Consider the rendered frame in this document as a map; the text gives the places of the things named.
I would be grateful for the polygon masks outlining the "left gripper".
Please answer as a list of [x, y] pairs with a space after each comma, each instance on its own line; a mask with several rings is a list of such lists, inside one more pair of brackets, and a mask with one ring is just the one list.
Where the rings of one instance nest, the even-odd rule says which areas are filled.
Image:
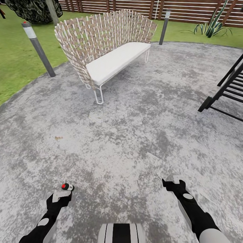
[[68, 203], [71, 201], [72, 191], [69, 196], [61, 197], [58, 202], [52, 202], [53, 194], [47, 199], [47, 208], [48, 210], [51, 208], [56, 208], [58, 212], [61, 208], [68, 206]]

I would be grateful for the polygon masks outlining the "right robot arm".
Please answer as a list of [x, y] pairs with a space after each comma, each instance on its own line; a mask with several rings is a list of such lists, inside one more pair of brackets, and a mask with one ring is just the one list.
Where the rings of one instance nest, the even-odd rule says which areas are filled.
[[200, 243], [231, 243], [215, 225], [208, 212], [204, 212], [197, 205], [194, 197], [185, 189], [187, 175], [173, 175], [173, 181], [164, 181], [163, 187], [167, 191], [173, 191], [178, 199], [178, 206], [191, 230], [195, 233]]

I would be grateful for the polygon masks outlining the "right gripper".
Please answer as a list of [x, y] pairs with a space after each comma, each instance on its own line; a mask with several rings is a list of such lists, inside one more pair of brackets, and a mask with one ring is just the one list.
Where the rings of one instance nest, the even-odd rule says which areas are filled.
[[163, 183], [163, 187], [166, 187], [167, 191], [173, 191], [174, 194], [178, 188], [183, 188], [186, 191], [185, 189], [186, 184], [184, 181], [180, 181], [179, 184], [175, 184], [172, 181], [164, 181], [162, 179], [162, 183]]

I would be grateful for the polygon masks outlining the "robot trunk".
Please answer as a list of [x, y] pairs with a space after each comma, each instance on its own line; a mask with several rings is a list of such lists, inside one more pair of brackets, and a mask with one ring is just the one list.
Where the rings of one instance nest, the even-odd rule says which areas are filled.
[[104, 223], [99, 231], [98, 243], [145, 243], [141, 224]]

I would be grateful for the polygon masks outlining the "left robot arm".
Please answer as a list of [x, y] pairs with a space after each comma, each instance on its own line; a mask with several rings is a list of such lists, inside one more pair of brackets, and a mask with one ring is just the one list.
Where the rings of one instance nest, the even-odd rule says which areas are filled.
[[65, 190], [53, 193], [47, 199], [48, 211], [28, 235], [23, 236], [19, 243], [49, 243], [56, 231], [56, 218], [61, 208], [68, 206], [72, 191]]

